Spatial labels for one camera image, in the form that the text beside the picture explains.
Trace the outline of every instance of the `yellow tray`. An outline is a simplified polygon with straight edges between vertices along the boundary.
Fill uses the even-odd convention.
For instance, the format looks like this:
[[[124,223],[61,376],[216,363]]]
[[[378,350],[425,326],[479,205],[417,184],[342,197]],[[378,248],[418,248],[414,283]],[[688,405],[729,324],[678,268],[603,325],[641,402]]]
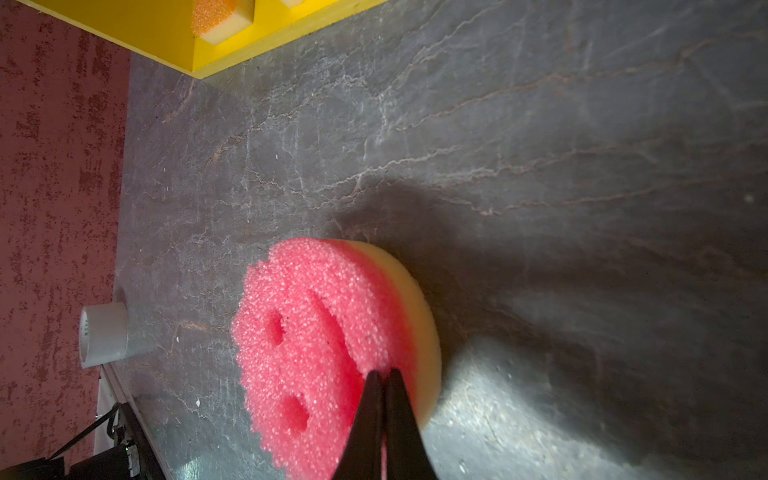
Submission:
[[[256,0],[253,25],[218,45],[192,35],[193,0],[19,0],[195,78],[222,71],[386,0]]]

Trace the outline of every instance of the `wall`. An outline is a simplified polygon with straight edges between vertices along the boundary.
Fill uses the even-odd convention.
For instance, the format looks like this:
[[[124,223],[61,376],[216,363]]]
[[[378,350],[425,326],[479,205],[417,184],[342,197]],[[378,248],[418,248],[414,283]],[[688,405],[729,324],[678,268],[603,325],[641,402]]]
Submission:
[[[0,0],[0,468],[50,455],[94,419],[78,317],[111,300],[129,59]]]

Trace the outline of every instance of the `sponge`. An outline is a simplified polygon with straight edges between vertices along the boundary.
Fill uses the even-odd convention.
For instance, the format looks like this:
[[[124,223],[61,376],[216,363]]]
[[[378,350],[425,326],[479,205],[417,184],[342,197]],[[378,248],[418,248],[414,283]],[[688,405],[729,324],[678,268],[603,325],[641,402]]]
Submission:
[[[293,8],[304,3],[304,0],[280,0],[286,7]]]
[[[253,23],[253,0],[195,0],[192,33],[218,45]]]
[[[367,373],[397,367],[421,427],[440,390],[429,306],[405,267],[367,243],[297,238],[251,266],[232,334],[246,409],[287,478],[327,480]]]

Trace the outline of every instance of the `countertop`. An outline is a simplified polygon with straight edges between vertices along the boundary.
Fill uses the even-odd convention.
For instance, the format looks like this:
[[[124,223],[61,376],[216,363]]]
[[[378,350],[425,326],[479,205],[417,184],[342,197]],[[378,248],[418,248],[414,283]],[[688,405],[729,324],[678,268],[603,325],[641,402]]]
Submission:
[[[229,328],[290,237],[421,284],[441,480],[768,475],[765,2],[390,0],[202,81],[134,56],[116,369],[177,480],[283,478]]]

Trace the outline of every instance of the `orange sponge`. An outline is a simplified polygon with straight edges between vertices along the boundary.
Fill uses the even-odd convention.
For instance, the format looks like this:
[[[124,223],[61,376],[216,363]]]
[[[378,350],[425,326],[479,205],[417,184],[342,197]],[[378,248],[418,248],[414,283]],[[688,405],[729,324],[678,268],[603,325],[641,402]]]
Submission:
[[[195,0],[192,33],[218,45],[253,23],[253,0]]]

